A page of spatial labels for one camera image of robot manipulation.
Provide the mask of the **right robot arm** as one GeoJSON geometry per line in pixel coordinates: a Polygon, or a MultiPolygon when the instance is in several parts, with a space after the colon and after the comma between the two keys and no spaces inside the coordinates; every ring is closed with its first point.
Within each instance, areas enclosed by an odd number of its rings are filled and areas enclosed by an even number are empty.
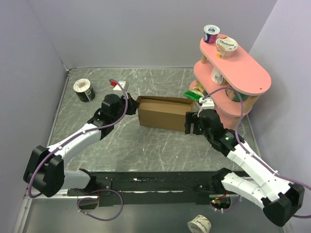
{"type": "Polygon", "coordinates": [[[253,202],[279,227],[283,227],[302,207],[306,185],[280,176],[236,131],[223,126],[216,110],[187,112],[185,133],[203,135],[216,151],[236,163],[250,177],[246,179],[223,168],[213,177],[215,192],[231,191],[253,202]]]}

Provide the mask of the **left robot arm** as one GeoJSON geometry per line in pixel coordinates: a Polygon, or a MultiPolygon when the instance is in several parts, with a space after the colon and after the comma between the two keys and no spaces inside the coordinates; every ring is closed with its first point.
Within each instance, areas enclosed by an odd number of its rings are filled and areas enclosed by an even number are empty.
{"type": "Polygon", "coordinates": [[[102,140],[114,130],[125,115],[134,115],[139,103],[131,95],[106,95],[102,105],[77,132],[49,147],[33,149],[23,180],[41,195],[54,196],[62,189],[79,189],[85,195],[95,192],[96,176],[85,169],[65,171],[66,165],[88,146],[102,140]]]}

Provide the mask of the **brown cardboard box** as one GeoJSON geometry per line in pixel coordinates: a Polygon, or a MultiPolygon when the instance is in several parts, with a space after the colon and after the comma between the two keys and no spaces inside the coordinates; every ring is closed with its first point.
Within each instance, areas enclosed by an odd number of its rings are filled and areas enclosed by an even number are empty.
{"type": "Polygon", "coordinates": [[[193,112],[194,101],[175,97],[139,96],[140,126],[184,132],[186,113],[193,112]]]}

